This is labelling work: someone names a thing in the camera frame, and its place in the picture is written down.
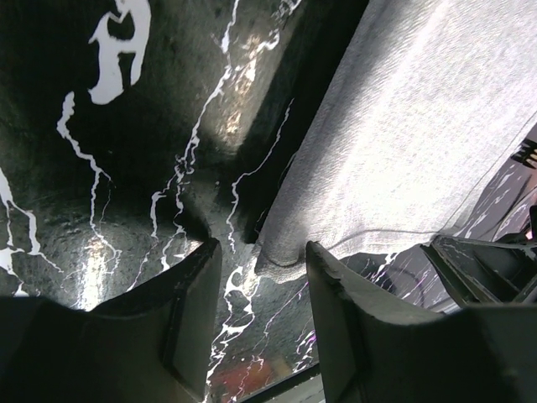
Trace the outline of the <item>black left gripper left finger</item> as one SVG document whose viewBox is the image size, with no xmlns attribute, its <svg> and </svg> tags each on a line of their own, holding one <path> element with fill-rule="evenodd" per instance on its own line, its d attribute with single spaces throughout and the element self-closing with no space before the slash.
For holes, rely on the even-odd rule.
<svg viewBox="0 0 537 403">
<path fill-rule="evenodd" d="M 221 273 L 211 238 L 90 311 L 2 298 L 2 401 L 203 401 Z"/>
</svg>

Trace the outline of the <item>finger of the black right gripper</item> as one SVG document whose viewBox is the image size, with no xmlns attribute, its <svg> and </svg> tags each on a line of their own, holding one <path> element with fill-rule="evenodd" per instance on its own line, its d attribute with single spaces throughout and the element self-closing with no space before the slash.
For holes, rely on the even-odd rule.
<svg viewBox="0 0 537 403">
<path fill-rule="evenodd" d="M 536 302 L 535 243 L 437 236 L 421 249 L 460 307 Z"/>
</svg>

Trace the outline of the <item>grey cloth napkin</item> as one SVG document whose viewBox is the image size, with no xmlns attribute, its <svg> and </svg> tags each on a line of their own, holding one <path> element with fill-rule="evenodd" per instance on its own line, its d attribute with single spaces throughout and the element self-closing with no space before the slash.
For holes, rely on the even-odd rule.
<svg viewBox="0 0 537 403">
<path fill-rule="evenodd" d="M 255 273 L 454 233 L 536 123 L 533 1 L 371 1 L 256 243 Z"/>
</svg>

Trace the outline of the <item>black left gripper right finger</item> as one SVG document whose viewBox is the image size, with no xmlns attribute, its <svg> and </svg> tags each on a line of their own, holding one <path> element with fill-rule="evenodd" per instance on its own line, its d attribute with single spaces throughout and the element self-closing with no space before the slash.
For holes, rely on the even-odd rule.
<svg viewBox="0 0 537 403">
<path fill-rule="evenodd" d="M 429 311 L 315 242 L 306 246 L 306 266 L 327 401 L 535 401 L 535 306 Z"/>
</svg>

